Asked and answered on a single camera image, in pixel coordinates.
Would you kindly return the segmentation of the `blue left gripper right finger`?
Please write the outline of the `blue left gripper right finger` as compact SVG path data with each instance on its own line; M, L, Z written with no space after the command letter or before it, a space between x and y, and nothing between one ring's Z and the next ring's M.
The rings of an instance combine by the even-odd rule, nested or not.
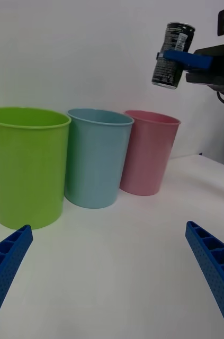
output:
M185 237L224 318L224 243L192 221Z

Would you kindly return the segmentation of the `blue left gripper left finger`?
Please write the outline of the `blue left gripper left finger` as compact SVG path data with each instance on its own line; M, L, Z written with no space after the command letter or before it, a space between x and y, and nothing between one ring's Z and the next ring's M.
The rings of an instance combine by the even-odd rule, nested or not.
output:
M31 226L25 225L0 242L0 308L32 241Z

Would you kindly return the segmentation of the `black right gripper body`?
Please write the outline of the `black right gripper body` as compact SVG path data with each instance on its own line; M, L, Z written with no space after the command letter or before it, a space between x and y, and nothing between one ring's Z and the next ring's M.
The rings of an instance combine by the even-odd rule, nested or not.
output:
M212 57L209 69L191 68L186 73L186 81L192 84L202 84L224 95L224 44L198 49L194 52L199 56Z

